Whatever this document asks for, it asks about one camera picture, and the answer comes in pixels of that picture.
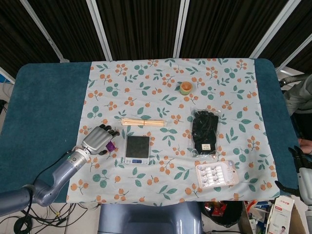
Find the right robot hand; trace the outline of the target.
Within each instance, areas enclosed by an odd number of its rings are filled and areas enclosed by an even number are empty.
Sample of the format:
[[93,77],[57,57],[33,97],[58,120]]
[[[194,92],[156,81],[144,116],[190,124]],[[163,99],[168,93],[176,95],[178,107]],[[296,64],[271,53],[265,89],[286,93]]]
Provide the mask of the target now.
[[307,206],[312,205],[312,162],[309,161],[303,151],[294,146],[294,148],[289,147],[289,152],[292,154],[294,165],[297,173],[298,188],[293,189],[285,187],[279,181],[275,181],[278,188],[286,193],[295,195],[301,199],[303,203]]

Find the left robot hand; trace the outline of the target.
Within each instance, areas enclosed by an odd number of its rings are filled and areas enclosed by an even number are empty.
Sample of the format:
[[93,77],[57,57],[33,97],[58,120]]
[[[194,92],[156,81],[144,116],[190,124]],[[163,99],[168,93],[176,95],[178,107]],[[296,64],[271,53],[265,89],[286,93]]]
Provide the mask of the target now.
[[104,155],[116,149],[112,139],[119,136],[120,132],[113,130],[110,125],[101,124],[95,127],[82,141],[81,145],[91,155]]

